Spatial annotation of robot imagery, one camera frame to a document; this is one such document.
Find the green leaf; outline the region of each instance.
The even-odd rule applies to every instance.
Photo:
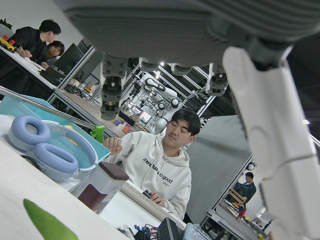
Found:
[[[68,227],[34,202],[23,199],[23,206],[44,240],[78,240]]]

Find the keyboard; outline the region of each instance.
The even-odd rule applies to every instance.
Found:
[[[140,205],[147,212],[152,214],[159,221],[162,222],[165,218],[169,218],[174,221],[179,228],[185,229],[186,225],[184,222],[182,222],[172,213],[169,213],[166,208],[157,205],[154,201],[151,201],[143,194],[143,191],[136,187],[133,183],[130,184],[129,181],[125,182],[120,188],[120,191],[135,203]]]

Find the headphones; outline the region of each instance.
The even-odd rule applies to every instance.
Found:
[[[36,133],[28,131],[28,125],[33,126]],[[58,132],[75,143],[77,150],[80,148],[85,153],[90,166],[80,168],[78,160],[72,154],[48,143],[51,131]],[[36,167],[53,180],[83,179],[98,165],[98,155],[93,146],[78,132],[55,121],[40,120],[28,115],[17,116],[12,122],[8,137],[14,146],[32,157]]]

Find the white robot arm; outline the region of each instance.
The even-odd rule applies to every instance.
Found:
[[[226,50],[223,67],[254,159],[266,177],[261,189],[276,216],[275,239],[319,239],[319,163],[289,68],[259,71],[237,47]]]
[[[152,133],[158,134],[166,127],[173,114],[179,109],[180,101],[174,90],[162,85],[149,73],[145,73],[141,80],[145,84],[143,88],[150,92],[149,98],[157,107],[155,115],[159,117],[159,120],[155,120],[150,124],[149,129]]]

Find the white wall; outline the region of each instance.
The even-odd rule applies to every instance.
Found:
[[[14,32],[26,26],[38,29],[43,20],[53,19],[61,28],[57,40],[65,49],[83,38],[52,0],[1,0],[0,19],[6,19]]]

